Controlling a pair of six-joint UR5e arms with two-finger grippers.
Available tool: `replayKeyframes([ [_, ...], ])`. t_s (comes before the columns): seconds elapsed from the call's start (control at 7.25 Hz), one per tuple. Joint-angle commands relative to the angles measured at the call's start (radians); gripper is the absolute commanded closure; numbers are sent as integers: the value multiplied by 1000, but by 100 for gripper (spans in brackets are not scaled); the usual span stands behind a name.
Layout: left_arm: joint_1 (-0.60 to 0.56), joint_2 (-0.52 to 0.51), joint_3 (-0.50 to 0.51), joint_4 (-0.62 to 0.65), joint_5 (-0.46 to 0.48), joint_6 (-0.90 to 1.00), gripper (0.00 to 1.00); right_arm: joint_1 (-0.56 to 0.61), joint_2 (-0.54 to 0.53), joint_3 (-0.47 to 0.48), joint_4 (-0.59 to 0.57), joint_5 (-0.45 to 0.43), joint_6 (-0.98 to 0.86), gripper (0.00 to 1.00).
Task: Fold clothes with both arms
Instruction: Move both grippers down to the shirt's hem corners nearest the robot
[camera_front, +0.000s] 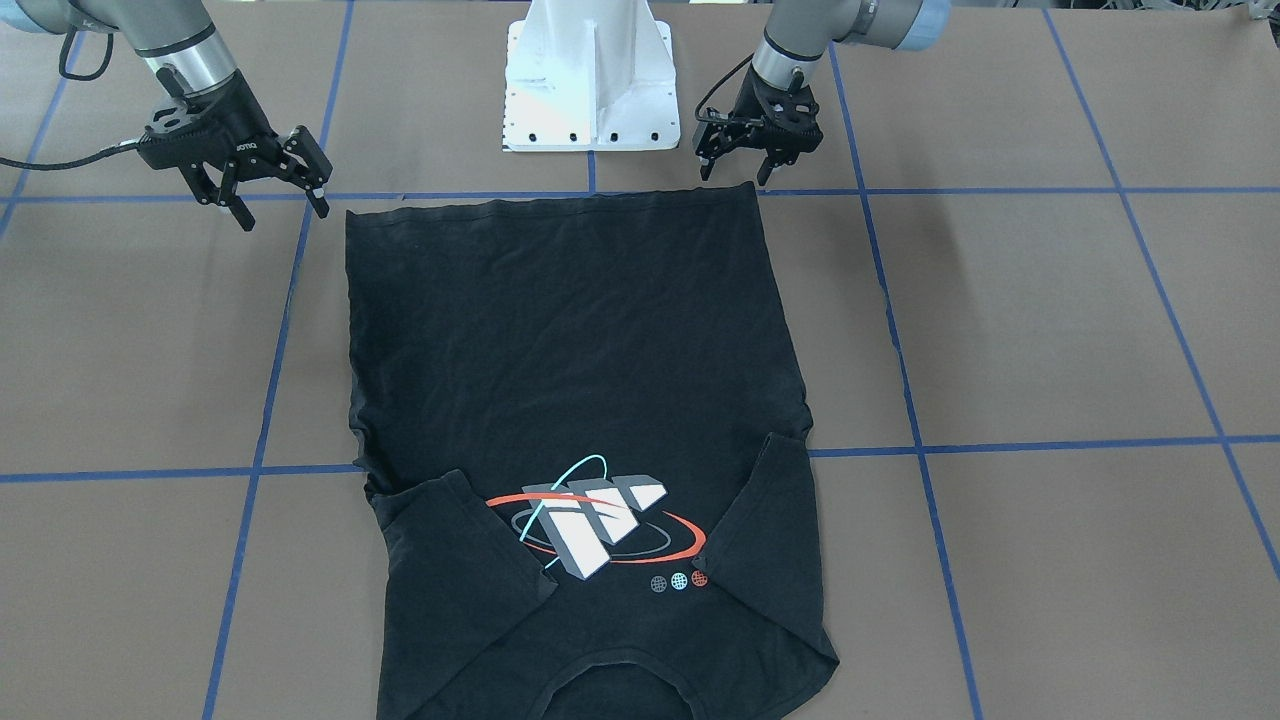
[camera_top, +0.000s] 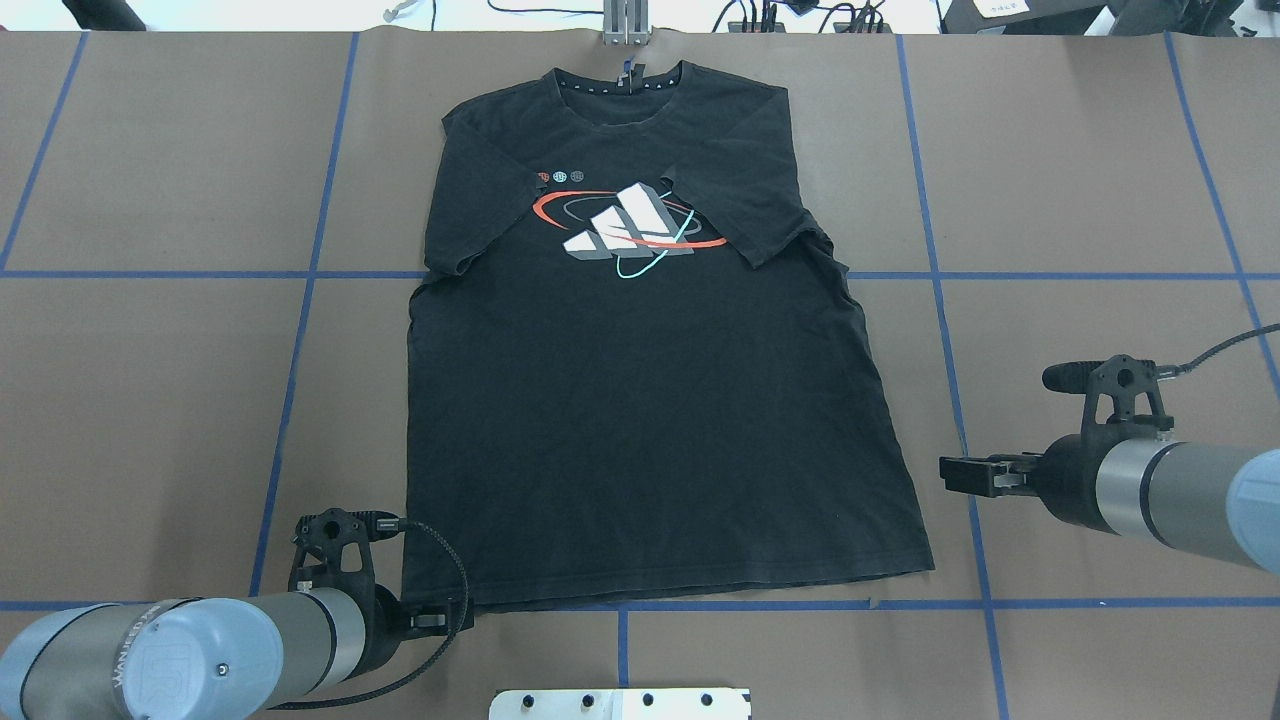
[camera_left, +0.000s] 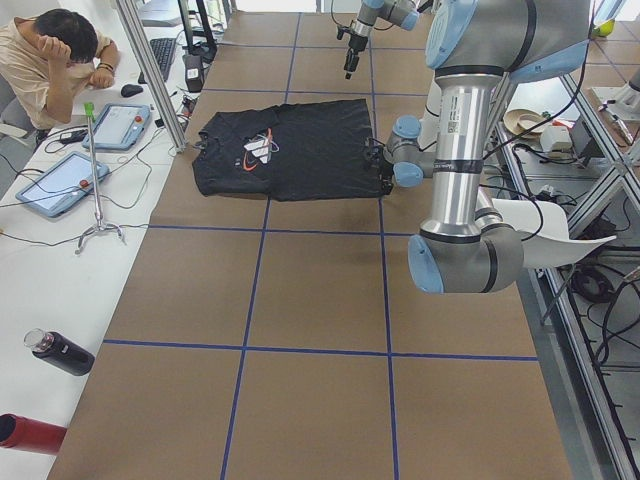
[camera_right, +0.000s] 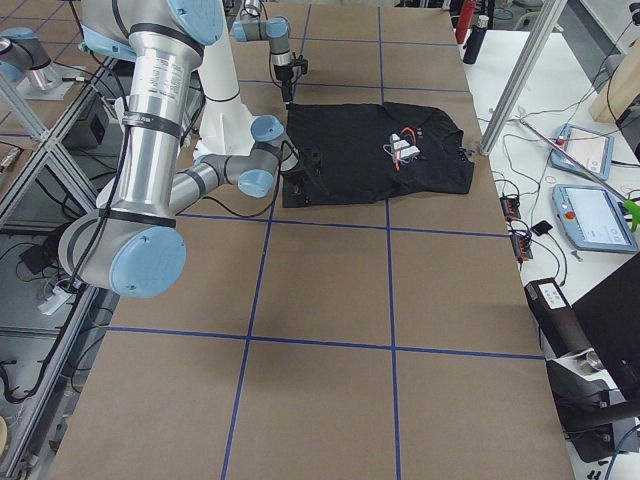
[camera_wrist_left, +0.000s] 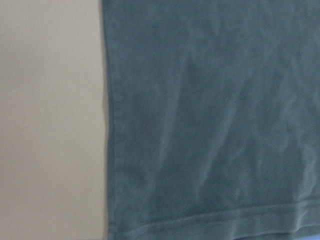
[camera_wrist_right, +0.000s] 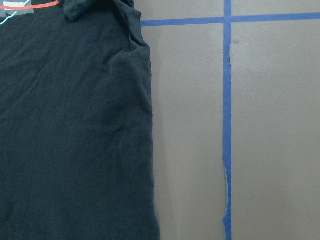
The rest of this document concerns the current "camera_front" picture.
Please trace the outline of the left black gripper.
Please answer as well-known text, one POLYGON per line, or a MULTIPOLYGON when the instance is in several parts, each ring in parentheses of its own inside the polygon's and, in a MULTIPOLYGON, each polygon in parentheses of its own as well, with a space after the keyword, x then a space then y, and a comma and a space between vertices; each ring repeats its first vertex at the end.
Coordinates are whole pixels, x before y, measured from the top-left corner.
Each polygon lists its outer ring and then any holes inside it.
POLYGON ((700 161, 700 179, 709 181, 719 158, 751 149, 765 154, 756 172, 756 184, 765 187, 776 170, 820 146, 824 135, 818 111, 809 87, 788 94, 764 82, 742 83, 730 115, 698 118, 694 152, 700 161))

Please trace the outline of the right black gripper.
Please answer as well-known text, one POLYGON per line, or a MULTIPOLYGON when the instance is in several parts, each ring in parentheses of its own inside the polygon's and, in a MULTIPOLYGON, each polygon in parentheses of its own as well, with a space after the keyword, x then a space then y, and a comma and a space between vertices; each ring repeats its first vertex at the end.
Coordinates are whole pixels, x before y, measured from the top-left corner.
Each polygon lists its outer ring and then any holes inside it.
POLYGON ((137 151, 155 170, 184 169, 195 200, 228 211, 244 232, 255 228, 256 219, 238 195, 239 165, 227 164, 242 152, 259 159, 256 169, 247 170, 242 179, 275 174, 305 192, 317 218, 330 213, 324 187, 333 165, 319 141, 306 126, 278 136, 242 72, 204 94, 163 97, 143 128, 137 151), (205 164, 223 168, 218 183, 205 164))

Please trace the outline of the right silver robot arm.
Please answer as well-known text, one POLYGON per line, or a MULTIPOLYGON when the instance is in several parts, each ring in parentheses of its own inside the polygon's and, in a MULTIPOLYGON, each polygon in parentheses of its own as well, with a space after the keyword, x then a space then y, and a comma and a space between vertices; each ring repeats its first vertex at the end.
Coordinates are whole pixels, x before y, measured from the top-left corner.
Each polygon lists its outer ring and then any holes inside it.
POLYGON ((305 126, 282 137, 271 127, 244 73, 201 1, 4 1, 3 23, 63 38, 58 72, 90 82, 108 69, 123 37, 166 96, 138 138, 61 163, 3 159, 23 170, 69 170, 123 152, 137 152, 154 170, 175 169, 196 202, 256 220, 239 186, 276 178, 302 190, 319 218, 330 206, 324 186, 333 165, 305 126))

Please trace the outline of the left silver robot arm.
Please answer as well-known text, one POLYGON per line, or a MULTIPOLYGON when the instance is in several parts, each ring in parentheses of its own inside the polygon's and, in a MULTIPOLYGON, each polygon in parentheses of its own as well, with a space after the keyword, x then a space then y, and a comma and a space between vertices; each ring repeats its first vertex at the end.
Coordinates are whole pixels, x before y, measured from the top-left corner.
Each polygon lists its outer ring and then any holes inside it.
POLYGON ((695 108, 701 181, 724 155, 750 149, 764 154, 755 177, 764 186, 820 146, 812 82, 829 44, 920 51, 940 38, 951 10, 950 1, 774 1, 754 53, 695 108))

